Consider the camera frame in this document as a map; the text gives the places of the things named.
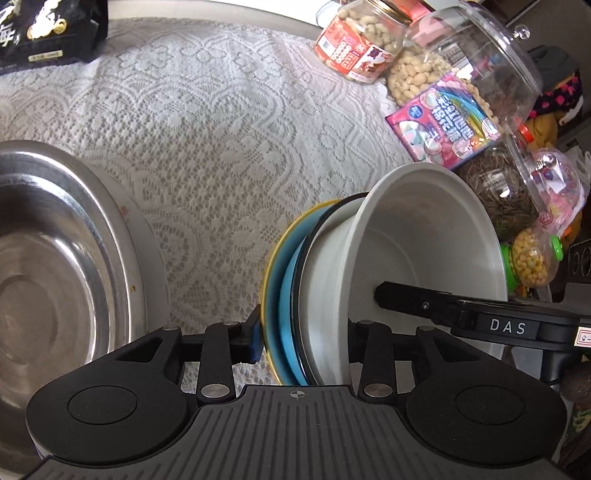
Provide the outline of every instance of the floral lace pattern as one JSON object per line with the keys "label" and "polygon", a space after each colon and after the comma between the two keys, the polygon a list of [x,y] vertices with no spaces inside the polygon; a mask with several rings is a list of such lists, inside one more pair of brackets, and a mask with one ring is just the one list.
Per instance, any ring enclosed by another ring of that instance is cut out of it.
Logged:
{"label": "floral lace pattern", "polygon": [[[0,77],[0,140],[50,143],[118,179],[160,242],[172,322],[196,333],[246,319],[300,212],[410,161],[380,88],[341,78],[286,33],[119,20],[90,64]],[[275,381],[265,360],[234,373],[239,388]]]}

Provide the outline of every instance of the black plastic package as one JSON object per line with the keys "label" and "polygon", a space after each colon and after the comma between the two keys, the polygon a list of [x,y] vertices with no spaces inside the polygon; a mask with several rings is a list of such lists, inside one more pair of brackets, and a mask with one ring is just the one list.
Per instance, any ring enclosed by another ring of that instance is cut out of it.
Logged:
{"label": "black plastic package", "polygon": [[0,74],[92,61],[108,26],[107,0],[0,0]]}

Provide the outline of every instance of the gold jar lid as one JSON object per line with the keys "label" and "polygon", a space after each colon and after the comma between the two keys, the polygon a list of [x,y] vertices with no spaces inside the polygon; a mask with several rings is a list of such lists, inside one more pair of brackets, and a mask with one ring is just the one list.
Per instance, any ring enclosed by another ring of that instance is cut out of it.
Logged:
{"label": "gold jar lid", "polygon": [[392,20],[404,25],[405,27],[413,23],[412,19],[400,10],[396,5],[388,0],[365,0],[367,3],[377,8]]}

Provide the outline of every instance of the metal basin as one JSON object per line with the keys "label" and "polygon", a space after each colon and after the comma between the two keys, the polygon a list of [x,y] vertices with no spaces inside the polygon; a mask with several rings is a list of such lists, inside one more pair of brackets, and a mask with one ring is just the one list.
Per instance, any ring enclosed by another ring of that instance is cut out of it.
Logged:
{"label": "metal basin", "polygon": [[39,388],[168,323],[151,229],[93,170],[49,145],[0,144],[2,480],[40,461],[25,425]]}

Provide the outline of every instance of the red cap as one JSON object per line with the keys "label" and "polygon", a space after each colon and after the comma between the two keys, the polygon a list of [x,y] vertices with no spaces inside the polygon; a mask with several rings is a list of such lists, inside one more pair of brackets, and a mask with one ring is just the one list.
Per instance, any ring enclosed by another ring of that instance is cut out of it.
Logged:
{"label": "red cap", "polygon": [[535,138],[531,134],[530,129],[527,128],[525,125],[520,125],[519,126],[519,133],[521,133],[521,135],[523,135],[523,138],[525,139],[525,141],[528,144],[535,142]]}

